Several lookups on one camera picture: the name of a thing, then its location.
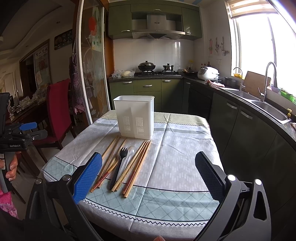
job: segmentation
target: pink polka dot fabric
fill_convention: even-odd
[[[0,189],[0,208],[3,211],[8,212],[11,216],[18,218],[17,210],[12,203],[11,193],[10,192],[3,193],[1,189]]]

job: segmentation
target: chair backrest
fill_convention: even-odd
[[[68,88],[70,79],[49,85],[47,88],[47,112],[52,134],[60,139],[71,125],[68,105]]]

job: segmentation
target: rice cooker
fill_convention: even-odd
[[[218,70],[212,67],[202,67],[197,74],[197,77],[201,80],[217,80],[218,76]]]

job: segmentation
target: roller blind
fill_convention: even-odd
[[[231,18],[255,13],[277,12],[266,0],[228,0],[226,7]]]

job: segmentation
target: window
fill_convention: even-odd
[[[268,62],[277,66],[277,85],[296,96],[296,36],[277,13],[260,13],[234,19],[239,51],[237,64],[247,71],[265,75]],[[268,76],[273,82],[274,71]]]

